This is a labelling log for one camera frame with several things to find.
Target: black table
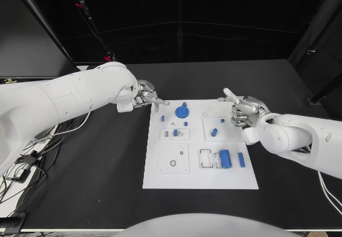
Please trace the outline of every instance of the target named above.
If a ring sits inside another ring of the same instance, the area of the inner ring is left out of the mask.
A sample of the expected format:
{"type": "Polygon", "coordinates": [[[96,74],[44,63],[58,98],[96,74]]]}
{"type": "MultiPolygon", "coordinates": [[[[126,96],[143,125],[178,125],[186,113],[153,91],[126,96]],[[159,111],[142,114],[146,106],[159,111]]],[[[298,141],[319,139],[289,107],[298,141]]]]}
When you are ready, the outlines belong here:
{"type": "MultiPolygon", "coordinates": [[[[228,87],[263,100],[270,110],[329,118],[287,60],[127,65],[166,100],[215,99],[228,87]]],[[[117,229],[179,213],[240,216],[283,229],[342,229],[318,172],[248,146],[260,190],[143,189],[150,106],[120,114],[110,104],[93,112],[62,146],[49,180],[32,202],[23,229],[117,229]]],[[[324,175],[342,199],[342,180],[324,175]]]]}

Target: white board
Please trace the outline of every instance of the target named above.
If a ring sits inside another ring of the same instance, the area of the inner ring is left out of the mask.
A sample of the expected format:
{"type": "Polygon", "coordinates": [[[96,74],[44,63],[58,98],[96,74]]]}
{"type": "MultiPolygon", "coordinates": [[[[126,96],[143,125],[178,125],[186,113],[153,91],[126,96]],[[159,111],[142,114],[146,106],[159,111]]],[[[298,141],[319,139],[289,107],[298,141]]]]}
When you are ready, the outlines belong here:
{"type": "Polygon", "coordinates": [[[243,129],[230,122],[231,106],[231,102],[217,100],[173,100],[169,106],[160,106],[158,113],[155,105],[152,106],[145,189],[259,189],[250,154],[241,136],[243,129]],[[189,108],[189,116],[178,118],[175,110],[184,102],[189,108]],[[214,128],[218,129],[215,137],[211,136],[214,128]],[[188,129],[189,133],[184,134],[184,139],[172,138],[175,129],[188,129]],[[186,146],[186,149],[181,155],[182,146],[186,146]],[[212,168],[201,166],[202,149],[211,150],[211,159],[215,164],[212,168]],[[215,154],[221,150],[230,151],[233,163],[230,169],[217,166],[215,154]],[[238,153],[244,155],[244,168],[240,167],[238,153]]]}

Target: small blue part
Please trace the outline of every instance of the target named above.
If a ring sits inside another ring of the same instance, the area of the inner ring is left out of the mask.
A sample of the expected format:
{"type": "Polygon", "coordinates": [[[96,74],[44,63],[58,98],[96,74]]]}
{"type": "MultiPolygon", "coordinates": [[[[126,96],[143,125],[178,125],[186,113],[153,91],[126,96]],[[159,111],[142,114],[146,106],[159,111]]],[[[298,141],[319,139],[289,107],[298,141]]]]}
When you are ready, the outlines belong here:
{"type": "Polygon", "coordinates": [[[244,167],[246,167],[246,164],[244,164],[244,155],[243,155],[241,152],[238,153],[238,160],[240,160],[240,166],[244,168],[244,167]]]}
{"type": "Polygon", "coordinates": [[[212,130],[212,137],[217,136],[217,133],[218,133],[218,130],[214,128],[214,130],[212,130]]]}
{"type": "Polygon", "coordinates": [[[181,119],[185,119],[189,116],[189,109],[186,107],[186,103],[184,102],[184,105],[176,108],[176,116],[181,119]]]}
{"type": "Polygon", "coordinates": [[[230,169],[231,168],[230,151],[221,150],[220,157],[221,157],[223,169],[230,169]]]}

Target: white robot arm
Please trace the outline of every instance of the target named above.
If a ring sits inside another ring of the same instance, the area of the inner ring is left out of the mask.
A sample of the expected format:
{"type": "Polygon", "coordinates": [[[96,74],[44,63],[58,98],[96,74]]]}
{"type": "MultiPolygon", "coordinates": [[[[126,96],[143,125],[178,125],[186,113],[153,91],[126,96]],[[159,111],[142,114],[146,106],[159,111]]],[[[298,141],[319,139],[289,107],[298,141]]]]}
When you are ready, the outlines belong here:
{"type": "Polygon", "coordinates": [[[342,179],[342,122],[274,114],[259,99],[237,97],[228,88],[224,93],[218,101],[234,102],[231,123],[250,126],[243,131],[247,145],[260,141],[269,152],[342,179]]]}
{"type": "Polygon", "coordinates": [[[46,81],[0,86],[0,176],[15,163],[31,139],[67,120],[117,104],[119,112],[152,103],[155,86],[137,80],[126,66],[109,62],[93,70],[46,81]]]}

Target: blue cylinder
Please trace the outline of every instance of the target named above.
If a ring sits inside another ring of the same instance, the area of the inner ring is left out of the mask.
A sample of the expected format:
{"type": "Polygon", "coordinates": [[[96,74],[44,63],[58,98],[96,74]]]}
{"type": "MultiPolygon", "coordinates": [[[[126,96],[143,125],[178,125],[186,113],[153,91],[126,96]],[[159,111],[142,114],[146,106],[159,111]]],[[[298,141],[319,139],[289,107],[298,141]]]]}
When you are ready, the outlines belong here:
{"type": "Polygon", "coordinates": [[[231,168],[230,151],[221,150],[220,157],[221,157],[223,169],[230,169],[231,168]]]}
{"type": "Polygon", "coordinates": [[[212,137],[217,136],[217,133],[218,133],[218,130],[214,128],[214,130],[212,130],[212,137]]]}
{"type": "Polygon", "coordinates": [[[176,108],[176,116],[185,119],[189,116],[189,109],[185,106],[176,108]]]}
{"type": "Polygon", "coordinates": [[[240,166],[244,168],[244,167],[246,167],[246,164],[244,164],[244,155],[243,155],[241,152],[238,153],[238,161],[240,161],[240,166]]]}

